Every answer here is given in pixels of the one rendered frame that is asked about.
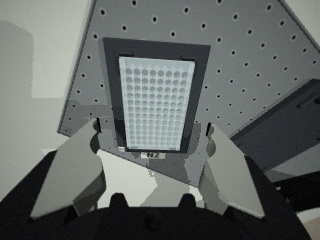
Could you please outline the dark grey rectangular frame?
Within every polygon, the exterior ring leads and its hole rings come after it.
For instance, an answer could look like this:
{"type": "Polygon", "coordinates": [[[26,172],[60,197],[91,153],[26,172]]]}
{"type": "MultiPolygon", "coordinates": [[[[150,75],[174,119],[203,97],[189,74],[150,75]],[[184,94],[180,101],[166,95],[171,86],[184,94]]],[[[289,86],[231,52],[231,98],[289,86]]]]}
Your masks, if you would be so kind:
{"type": "Polygon", "coordinates": [[[320,79],[312,79],[230,140],[263,173],[320,143],[320,79]]]}

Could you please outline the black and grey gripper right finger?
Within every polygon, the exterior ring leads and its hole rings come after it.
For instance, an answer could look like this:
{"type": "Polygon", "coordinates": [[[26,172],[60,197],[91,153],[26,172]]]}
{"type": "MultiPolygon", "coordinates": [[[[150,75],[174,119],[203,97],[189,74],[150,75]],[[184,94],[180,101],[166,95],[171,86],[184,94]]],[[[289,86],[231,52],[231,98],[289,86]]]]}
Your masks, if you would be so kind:
{"type": "Polygon", "coordinates": [[[312,240],[304,225],[257,166],[214,123],[198,190],[204,208],[217,212],[253,240],[312,240]]]}

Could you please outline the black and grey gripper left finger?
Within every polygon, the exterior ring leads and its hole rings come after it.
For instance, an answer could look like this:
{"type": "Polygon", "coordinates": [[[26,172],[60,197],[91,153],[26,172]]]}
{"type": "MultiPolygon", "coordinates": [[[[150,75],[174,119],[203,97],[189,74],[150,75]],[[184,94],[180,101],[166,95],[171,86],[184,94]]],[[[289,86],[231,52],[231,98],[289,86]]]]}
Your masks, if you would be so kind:
{"type": "Polygon", "coordinates": [[[0,240],[46,240],[62,226],[98,209],[106,191],[93,118],[49,152],[0,202],[0,240]],[[96,205],[97,204],[97,205],[96,205]]]}

